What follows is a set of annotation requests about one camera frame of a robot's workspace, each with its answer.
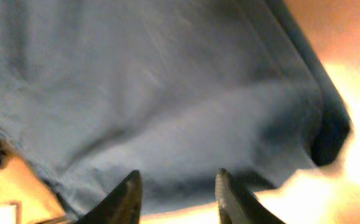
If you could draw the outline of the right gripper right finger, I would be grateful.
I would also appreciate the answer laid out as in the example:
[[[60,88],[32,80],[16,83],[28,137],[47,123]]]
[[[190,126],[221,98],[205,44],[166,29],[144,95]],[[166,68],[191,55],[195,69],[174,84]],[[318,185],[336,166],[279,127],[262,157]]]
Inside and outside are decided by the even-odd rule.
[[[220,168],[216,175],[215,198],[220,224],[285,224],[226,169]]]

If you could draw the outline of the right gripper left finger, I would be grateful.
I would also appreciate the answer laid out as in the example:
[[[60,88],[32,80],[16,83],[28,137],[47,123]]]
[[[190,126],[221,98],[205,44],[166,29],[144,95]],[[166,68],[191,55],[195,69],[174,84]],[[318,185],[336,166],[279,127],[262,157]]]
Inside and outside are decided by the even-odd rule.
[[[141,174],[134,170],[75,224],[139,224],[141,206]]]

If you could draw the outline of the navy blue shorts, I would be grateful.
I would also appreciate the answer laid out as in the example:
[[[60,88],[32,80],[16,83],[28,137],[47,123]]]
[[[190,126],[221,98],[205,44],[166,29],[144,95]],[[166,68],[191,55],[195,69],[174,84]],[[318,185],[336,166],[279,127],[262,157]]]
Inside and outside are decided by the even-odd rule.
[[[132,170],[144,214],[212,202],[220,168],[274,189],[349,130],[283,1],[0,0],[0,140],[70,218]]]

